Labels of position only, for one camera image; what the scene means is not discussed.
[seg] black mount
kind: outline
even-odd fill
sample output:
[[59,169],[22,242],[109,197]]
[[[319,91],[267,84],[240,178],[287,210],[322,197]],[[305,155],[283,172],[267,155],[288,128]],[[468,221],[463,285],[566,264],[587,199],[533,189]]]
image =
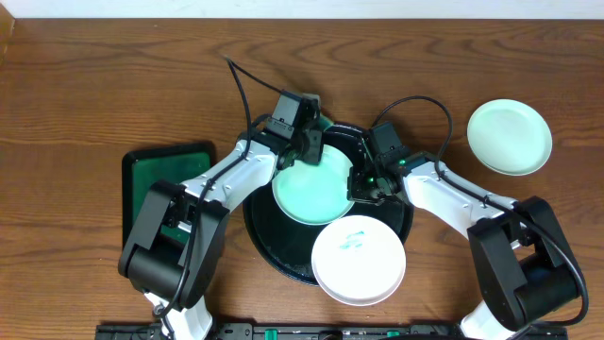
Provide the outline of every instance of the black mount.
[[[161,228],[192,223],[197,198],[185,187],[163,180],[154,183],[144,199],[118,263],[120,274],[141,292],[170,299],[182,273],[187,244],[161,233]],[[175,308],[191,308],[203,297],[216,270],[224,243],[229,210],[216,201],[204,202],[195,235],[189,276]]]
[[[514,210],[546,230],[579,267],[547,202],[532,197]],[[468,238],[482,297],[507,329],[519,331],[579,297],[575,278],[560,255],[513,216],[504,213],[481,219],[468,229]],[[518,262],[510,247],[514,240],[524,247],[534,246],[535,252]]]

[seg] light green plate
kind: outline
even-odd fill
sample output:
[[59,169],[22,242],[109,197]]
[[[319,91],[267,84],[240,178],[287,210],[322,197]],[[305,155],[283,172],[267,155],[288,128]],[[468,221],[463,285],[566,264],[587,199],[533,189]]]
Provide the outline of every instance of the light green plate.
[[484,165],[512,176],[537,171],[552,149],[544,118],[530,106],[510,99],[490,101],[472,114],[468,142]]
[[346,198],[352,162],[331,145],[323,147],[319,165],[295,161],[273,179],[273,195],[293,220],[319,226],[344,216],[354,202]]

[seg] black plate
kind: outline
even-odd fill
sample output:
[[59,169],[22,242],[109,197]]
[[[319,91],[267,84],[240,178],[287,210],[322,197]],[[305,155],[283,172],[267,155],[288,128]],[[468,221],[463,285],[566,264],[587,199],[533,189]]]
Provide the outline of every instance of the black plate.
[[[364,148],[359,145],[363,132],[360,127],[336,124],[325,132],[324,141],[356,164],[364,159]],[[356,214],[382,221],[404,244],[411,229],[413,207],[393,202],[380,206],[355,203],[346,216]],[[310,255],[314,241],[327,224],[309,226],[288,217],[277,205],[271,183],[256,190],[243,203],[243,216],[247,232],[264,260],[287,277],[318,285],[312,274]]]

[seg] wood grain surface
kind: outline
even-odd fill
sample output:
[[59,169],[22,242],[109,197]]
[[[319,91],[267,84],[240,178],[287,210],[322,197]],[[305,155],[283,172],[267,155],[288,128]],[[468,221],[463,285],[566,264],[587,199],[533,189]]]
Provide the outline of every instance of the wood grain surface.
[[[367,127],[399,97],[443,101],[455,122],[447,165],[484,188],[554,208],[591,294],[571,339],[604,338],[604,23],[575,21],[20,20],[0,69],[0,338],[91,339],[99,323],[152,321],[117,272],[126,152],[214,142],[244,129],[221,55],[328,115]],[[277,97],[243,79],[253,114]],[[467,144],[472,112],[513,98],[553,133],[549,162],[506,177]],[[393,110],[405,143],[435,152],[446,120],[429,103]],[[417,212],[393,296],[345,306],[285,278],[252,245],[238,209],[206,296],[213,315],[260,323],[459,321],[480,302],[467,241]],[[550,318],[579,310],[579,301]]]

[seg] black cable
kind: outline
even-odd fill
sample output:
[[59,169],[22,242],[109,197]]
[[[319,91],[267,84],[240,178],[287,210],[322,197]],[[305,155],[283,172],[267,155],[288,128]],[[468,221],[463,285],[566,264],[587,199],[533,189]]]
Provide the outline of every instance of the black cable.
[[170,321],[168,320],[168,317],[163,317],[161,319],[161,322],[166,325],[166,328],[168,329],[168,339],[169,340],[175,340],[174,337],[174,329],[172,328],[172,325],[170,324]]
[[199,198],[197,199],[197,204],[196,204],[197,209],[195,209],[195,215],[193,218],[193,223],[191,225],[191,233],[189,234],[189,245],[187,246],[187,253],[185,255],[185,263],[183,266],[182,274],[180,275],[180,279],[178,280],[178,284],[176,286],[176,291],[174,293],[174,296],[172,297],[172,300],[170,300],[168,305],[166,305],[163,308],[160,308],[157,313],[154,312],[155,317],[157,317],[159,319],[163,319],[165,316],[167,316],[168,313],[177,304],[178,300],[180,299],[180,295],[182,294],[182,290],[184,289],[184,285],[187,280],[187,277],[189,276],[189,268],[191,266],[191,259],[193,257],[193,246],[195,244],[195,236],[197,234],[197,231],[201,230],[201,210],[202,210],[202,206],[203,206],[203,202],[206,197],[206,194],[208,193],[208,190],[214,185],[214,183],[216,182],[216,180],[219,177],[221,177],[228,170],[232,169],[235,165],[237,165],[237,163],[241,162],[242,160],[245,159],[245,157],[247,157],[247,153],[249,152],[249,148],[251,145],[252,117],[251,117],[251,113],[249,111],[249,105],[247,104],[247,98],[245,97],[245,92],[243,91],[242,83],[239,80],[239,77],[237,76],[237,72],[235,71],[233,61],[231,61],[230,59],[227,59],[226,62],[228,63],[228,68],[230,69],[231,74],[235,78],[235,83],[237,83],[237,88],[239,89],[239,93],[242,97],[243,108],[245,110],[245,120],[247,123],[247,139],[246,139],[247,143],[245,144],[245,150],[243,151],[243,153],[231,164],[227,165],[221,171],[216,173],[216,175],[214,175],[212,178],[209,178],[206,181],[206,185],[201,190],[201,193],[199,194]]
[[226,61],[230,62],[230,63],[233,65],[233,67],[235,67],[236,69],[238,69],[239,71],[241,71],[241,73],[243,73],[244,75],[246,75],[246,76],[248,76],[248,77],[250,77],[250,78],[254,79],[254,80],[255,80],[256,82],[258,82],[259,84],[264,85],[265,87],[267,87],[267,88],[269,88],[269,89],[271,89],[271,90],[275,91],[276,93],[281,94],[281,93],[283,92],[282,90],[280,90],[280,89],[276,88],[275,86],[273,86],[273,85],[271,85],[271,84],[269,84],[269,83],[267,83],[267,82],[265,82],[265,81],[262,81],[262,80],[258,79],[257,77],[253,76],[252,74],[250,74],[249,72],[245,71],[245,70],[244,70],[243,68],[241,68],[241,67],[240,67],[238,64],[236,64],[236,63],[235,63],[233,60],[226,58]]
[[516,332],[514,335],[509,337],[507,340],[520,340],[525,335],[527,335],[530,332],[530,330],[532,330],[532,325],[526,326],[523,330]]
[[557,326],[557,327],[563,327],[563,326],[572,326],[572,325],[576,325],[578,324],[586,315],[587,315],[587,311],[589,310],[589,296],[587,293],[587,285],[585,283],[585,279],[583,277],[583,273],[581,272],[581,270],[575,266],[574,263],[572,263],[572,261],[570,261],[570,257],[562,250],[562,248],[560,247],[560,245],[558,245],[557,242],[554,241],[553,237],[549,234],[549,232],[547,232],[547,230],[543,229],[541,226],[532,223],[531,221],[529,221],[527,218],[525,218],[524,216],[522,216],[520,213],[512,211],[506,207],[503,207],[493,201],[491,201],[489,199],[488,196],[480,196],[462,186],[460,186],[459,184],[457,184],[456,182],[454,182],[453,180],[451,180],[450,178],[448,178],[445,175],[445,172],[440,170],[440,161],[441,161],[441,157],[444,155],[446,148],[449,145],[449,142],[451,140],[451,136],[453,135],[453,118],[451,117],[451,113],[449,113],[449,110],[446,108],[445,105],[441,104],[438,100],[430,98],[430,97],[426,97],[426,96],[422,96],[422,95],[413,95],[413,96],[409,96],[406,98],[402,98],[399,100],[396,100],[393,104],[389,105],[386,109],[384,109],[384,111],[376,118],[376,120],[374,121],[374,124],[372,125],[375,126],[379,120],[381,119],[381,117],[386,114],[391,108],[395,107],[396,105],[400,104],[400,103],[404,103],[406,101],[409,100],[413,100],[413,99],[421,99],[421,100],[427,100],[431,103],[436,104],[439,108],[441,108],[441,110],[443,110],[443,112],[446,115],[446,119],[448,122],[448,132],[446,134],[446,138],[445,141],[443,142],[443,144],[441,145],[441,148],[438,151],[438,154],[436,155],[436,159],[434,160],[434,171],[436,172],[436,174],[439,176],[440,179],[444,180],[446,183],[448,183],[449,185],[451,185],[452,187],[454,187],[455,189],[477,199],[478,201],[486,204],[486,205],[490,205],[491,207],[495,208],[495,209],[499,209],[504,213],[508,213],[512,216],[514,216],[519,222],[523,223],[528,229],[532,230],[533,232],[535,232],[537,235],[539,235],[542,240],[544,242],[547,242],[548,244],[550,244],[554,250],[556,250],[556,252],[562,257],[562,259],[564,260],[564,262],[566,263],[566,265],[568,266],[568,268],[570,269],[571,273],[573,274],[573,277],[575,278],[575,280],[578,283],[578,288],[579,288],[579,293],[582,299],[582,303],[581,303],[581,310],[579,311],[579,314],[575,317],[573,317],[572,319],[569,320],[564,320],[564,321],[536,321],[534,324],[536,325],[544,325],[544,326]]

